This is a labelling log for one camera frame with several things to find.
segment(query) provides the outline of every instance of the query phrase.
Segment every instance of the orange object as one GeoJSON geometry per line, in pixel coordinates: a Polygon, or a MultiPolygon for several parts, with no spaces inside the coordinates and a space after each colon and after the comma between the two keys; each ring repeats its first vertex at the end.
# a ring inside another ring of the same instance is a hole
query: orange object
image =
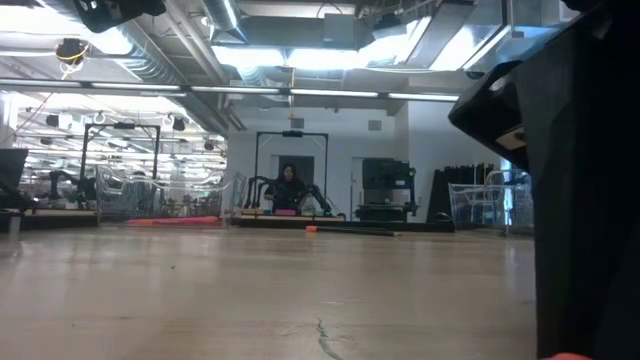
{"type": "Polygon", "coordinates": [[[167,219],[134,219],[127,224],[134,226],[154,225],[217,225],[220,219],[217,216],[204,216],[194,218],[167,218],[167,219]]]}
{"type": "Polygon", "coordinates": [[[558,354],[549,360],[591,360],[591,358],[575,354],[558,354]]]}

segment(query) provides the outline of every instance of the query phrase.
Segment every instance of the ceiling fixture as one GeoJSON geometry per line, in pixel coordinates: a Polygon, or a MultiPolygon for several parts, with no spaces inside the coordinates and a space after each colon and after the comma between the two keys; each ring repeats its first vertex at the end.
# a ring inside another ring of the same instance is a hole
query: ceiling fixture
{"type": "Polygon", "coordinates": [[[184,131],[186,129],[186,126],[184,124],[184,118],[183,117],[174,118],[172,128],[175,131],[184,131]]]}
{"type": "Polygon", "coordinates": [[[60,126],[60,116],[58,115],[48,115],[47,120],[45,121],[48,126],[58,127],[60,126]]]}
{"type": "Polygon", "coordinates": [[[213,140],[207,139],[207,141],[204,142],[204,149],[205,150],[213,151],[214,148],[215,148],[215,143],[213,142],[213,140]]]}

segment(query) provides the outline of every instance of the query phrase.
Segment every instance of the black speaker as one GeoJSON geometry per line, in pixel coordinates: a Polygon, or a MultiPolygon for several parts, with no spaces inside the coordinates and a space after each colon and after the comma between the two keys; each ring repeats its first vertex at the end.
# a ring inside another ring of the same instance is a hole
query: black speaker
{"type": "Polygon", "coordinates": [[[60,126],[60,116],[58,116],[58,115],[49,115],[49,116],[47,116],[46,123],[47,123],[47,125],[52,126],[52,127],[59,127],[60,126]]]}
{"type": "Polygon", "coordinates": [[[186,126],[184,124],[184,118],[183,117],[176,117],[173,120],[173,130],[175,130],[175,131],[184,131],[184,129],[186,129],[186,126]]]}

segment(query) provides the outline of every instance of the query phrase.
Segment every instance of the black clothing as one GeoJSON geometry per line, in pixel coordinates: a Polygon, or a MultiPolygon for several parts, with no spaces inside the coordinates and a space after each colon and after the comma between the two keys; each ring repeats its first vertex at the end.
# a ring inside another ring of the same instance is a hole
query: black clothing
{"type": "Polygon", "coordinates": [[[306,189],[306,185],[300,179],[291,181],[278,180],[273,186],[269,186],[265,195],[273,195],[273,211],[277,209],[298,209],[299,194],[306,189]]]}

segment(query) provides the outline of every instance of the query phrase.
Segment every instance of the metal frame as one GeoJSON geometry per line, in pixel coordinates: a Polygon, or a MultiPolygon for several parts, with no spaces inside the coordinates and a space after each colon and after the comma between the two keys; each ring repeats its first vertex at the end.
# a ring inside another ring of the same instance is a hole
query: metal frame
{"type": "MultiPolygon", "coordinates": [[[[262,135],[280,135],[282,137],[305,137],[305,136],[322,136],[324,137],[324,198],[327,199],[327,164],[329,163],[329,134],[326,133],[304,133],[302,131],[258,131],[256,133],[256,156],[254,161],[253,176],[258,176],[258,153],[260,152],[260,136],[262,135]]],[[[258,187],[254,186],[253,197],[256,196],[258,187]]]]}
{"type": "Polygon", "coordinates": [[[93,140],[93,137],[89,137],[89,130],[94,127],[100,128],[114,128],[114,129],[125,129],[125,130],[133,130],[136,128],[147,128],[147,129],[155,129],[156,130],[156,139],[155,146],[153,149],[153,179],[155,180],[158,176],[158,153],[160,152],[160,125],[136,125],[136,124],[127,124],[127,123],[116,123],[116,124],[85,124],[84,126],[84,141],[82,143],[82,160],[80,163],[80,180],[84,179],[84,171],[87,165],[87,147],[89,145],[89,141],[93,140]]]}

